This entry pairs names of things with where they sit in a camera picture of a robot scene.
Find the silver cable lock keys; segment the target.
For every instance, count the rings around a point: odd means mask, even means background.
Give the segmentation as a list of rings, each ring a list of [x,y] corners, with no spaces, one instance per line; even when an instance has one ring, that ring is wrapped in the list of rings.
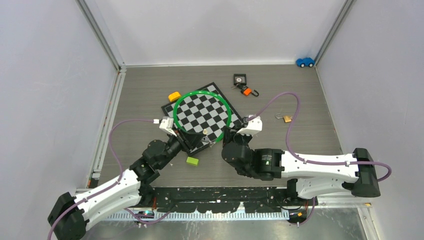
[[[209,146],[213,146],[215,144],[214,141],[210,140],[207,136],[204,136],[201,139],[201,142],[204,143],[205,145],[209,145]]]

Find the green cable lock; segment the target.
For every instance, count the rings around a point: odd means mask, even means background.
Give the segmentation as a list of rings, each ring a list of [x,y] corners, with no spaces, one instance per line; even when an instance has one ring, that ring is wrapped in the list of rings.
[[[189,131],[183,129],[183,127],[180,126],[179,121],[177,119],[177,108],[178,108],[179,104],[182,102],[182,100],[184,100],[185,98],[190,97],[192,95],[210,95],[212,97],[217,98],[218,100],[220,100],[225,105],[227,104],[227,102],[225,100],[223,100],[220,96],[218,96],[218,95],[216,95],[216,94],[214,94],[212,92],[208,92],[208,91],[196,90],[196,91],[192,91],[192,92],[189,92],[189,93],[183,95],[181,98],[179,98],[178,100],[176,100],[176,102],[172,103],[170,105],[170,107],[166,108],[166,110],[164,112],[174,119],[174,123],[176,124],[176,127],[177,128],[179,128],[179,129],[181,129],[181,130],[183,130],[185,132],[189,132]],[[227,107],[226,109],[227,109],[227,114],[228,114],[228,119],[227,119],[226,126],[230,127],[232,113],[231,113],[231,110],[230,110],[229,107]]]

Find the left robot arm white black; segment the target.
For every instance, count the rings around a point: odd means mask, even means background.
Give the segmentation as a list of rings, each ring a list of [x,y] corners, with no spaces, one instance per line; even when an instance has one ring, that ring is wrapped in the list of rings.
[[[60,195],[47,221],[47,238],[80,240],[86,232],[108,215],[139,204],[148,207],[154,199],[151,183],[178,153],[189,152],[204,138],[202,132],[172,129],[168,140],[152,140],[129,168],[114,179],[91,190]]]

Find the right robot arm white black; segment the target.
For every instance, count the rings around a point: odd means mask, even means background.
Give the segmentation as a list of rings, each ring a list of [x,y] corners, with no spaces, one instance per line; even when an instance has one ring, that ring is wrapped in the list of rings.
[[[295,154],[282,149],[250,149],[252,138],[224,127],[222,159],[241,176],[261,181],[286,178],[285,198],[291,205],[339,192],[361,198],[381,196],[375,162],[365,148],[344,155]]]

